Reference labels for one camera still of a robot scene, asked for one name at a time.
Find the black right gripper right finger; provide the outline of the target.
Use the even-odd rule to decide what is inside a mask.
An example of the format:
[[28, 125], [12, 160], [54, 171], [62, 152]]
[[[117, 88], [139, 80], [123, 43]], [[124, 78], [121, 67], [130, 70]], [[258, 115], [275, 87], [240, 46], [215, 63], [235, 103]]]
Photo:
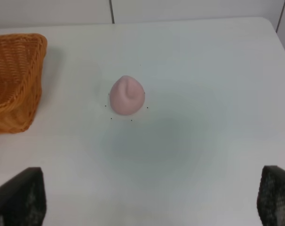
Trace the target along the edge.
[[257, 210], [264, 226], [285, 226], [285, 170], [264, 166], [257, 197]]

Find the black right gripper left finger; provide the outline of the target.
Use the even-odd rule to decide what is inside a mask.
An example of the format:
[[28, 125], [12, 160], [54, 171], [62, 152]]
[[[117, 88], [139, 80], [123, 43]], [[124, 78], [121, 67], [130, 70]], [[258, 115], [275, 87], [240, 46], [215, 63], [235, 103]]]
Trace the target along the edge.
[[26, 168], [0, 186], [0, 226], [41, 226], [46, 212], [40, 167]]

